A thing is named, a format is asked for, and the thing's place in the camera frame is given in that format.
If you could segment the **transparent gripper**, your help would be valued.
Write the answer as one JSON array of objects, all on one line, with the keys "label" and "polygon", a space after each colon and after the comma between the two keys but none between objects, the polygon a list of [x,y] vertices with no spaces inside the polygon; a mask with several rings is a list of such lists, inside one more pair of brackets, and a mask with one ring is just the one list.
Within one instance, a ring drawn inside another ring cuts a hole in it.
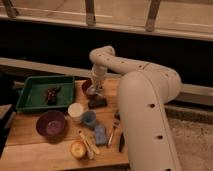
[{"label": "transparent gripper", "polygon": [[92,80],[92,84],[95,87],[95,89],[102,89],[103,80],[104,80],[103,75],[93,73],[91,80]]}]

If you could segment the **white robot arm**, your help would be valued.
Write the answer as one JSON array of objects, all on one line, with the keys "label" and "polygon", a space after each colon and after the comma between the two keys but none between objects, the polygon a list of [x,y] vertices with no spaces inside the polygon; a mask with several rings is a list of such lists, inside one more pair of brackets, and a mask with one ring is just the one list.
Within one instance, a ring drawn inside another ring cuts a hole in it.
[{"label": "white robot arm", "polygon": [[152,62],[118,57],[111,46],[90,52],[90,95],[102,93],[105,74],[122,75],[117,99],[131,171],[182,171],[164,105],[181,90],[179,74]]}]

